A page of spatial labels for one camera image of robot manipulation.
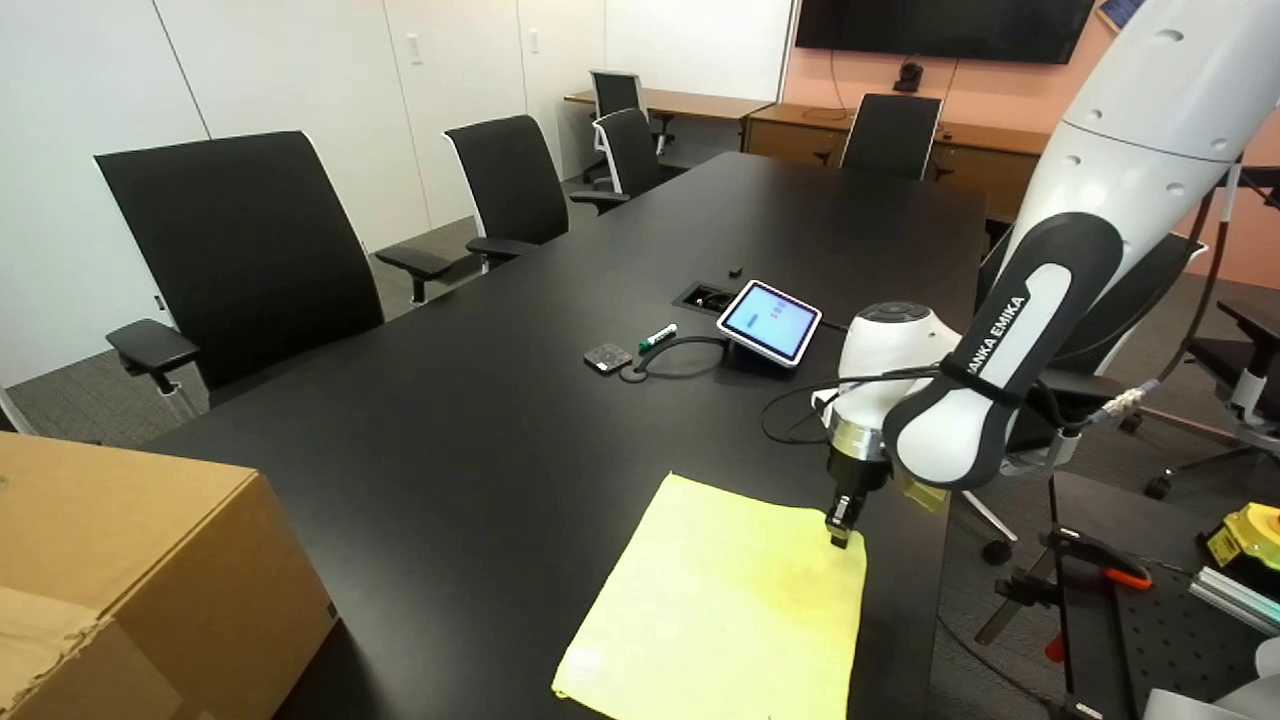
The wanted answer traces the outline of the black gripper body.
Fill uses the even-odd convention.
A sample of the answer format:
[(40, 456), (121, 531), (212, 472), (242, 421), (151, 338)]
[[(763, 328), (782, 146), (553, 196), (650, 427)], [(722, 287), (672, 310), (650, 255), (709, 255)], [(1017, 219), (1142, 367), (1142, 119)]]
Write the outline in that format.
[(853, 456), (833, 452), (830, 475), (836, 485), (830, 523), (853, 527), (860, 518), (868, 496), (883, 488), (887, 464), (883, 460), (853, 460)]

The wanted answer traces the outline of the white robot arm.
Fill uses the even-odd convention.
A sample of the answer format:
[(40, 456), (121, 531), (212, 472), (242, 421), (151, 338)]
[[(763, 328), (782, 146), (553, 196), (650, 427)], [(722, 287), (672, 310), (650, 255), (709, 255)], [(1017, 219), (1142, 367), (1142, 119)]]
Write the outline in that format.
[(981, 488), (1044, 367), (1127, 330), (1142, 262), (1242, 164), (1280, 103), (1280, 0), (1144, 0), (1057, 119), (975, 316), (882, 298), (850, 320), (820, 392), (836, 498), (855, 518), (887, 475)]

